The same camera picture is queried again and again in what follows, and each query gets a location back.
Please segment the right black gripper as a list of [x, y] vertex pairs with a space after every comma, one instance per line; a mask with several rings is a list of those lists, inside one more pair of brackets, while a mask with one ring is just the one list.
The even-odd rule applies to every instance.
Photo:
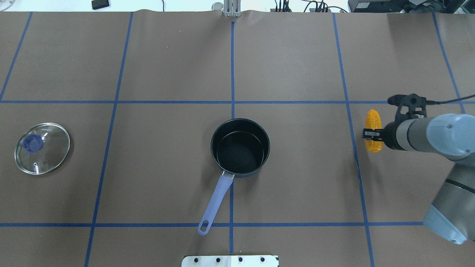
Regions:
[[383, 141], [388, 148], [399, 150], [399, 143], [396, 138], [397, 127], [397, 123], [391, 122], [387, 124], [384, 129], [364, 128], [363, 139], [370, 141]]

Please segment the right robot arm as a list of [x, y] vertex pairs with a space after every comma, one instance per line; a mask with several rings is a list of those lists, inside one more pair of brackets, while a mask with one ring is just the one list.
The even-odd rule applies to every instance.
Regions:
[[432, 153], [453, 162], [433, 199], [423, 225], [454, 244], [474, 241], [475, 226], [475, 119], [448, 113], [436, 117], [416, 115], [381, 126], [376, 110], [367, 113], [362, 137], [368, 151], [385, 145], [392, 150]]

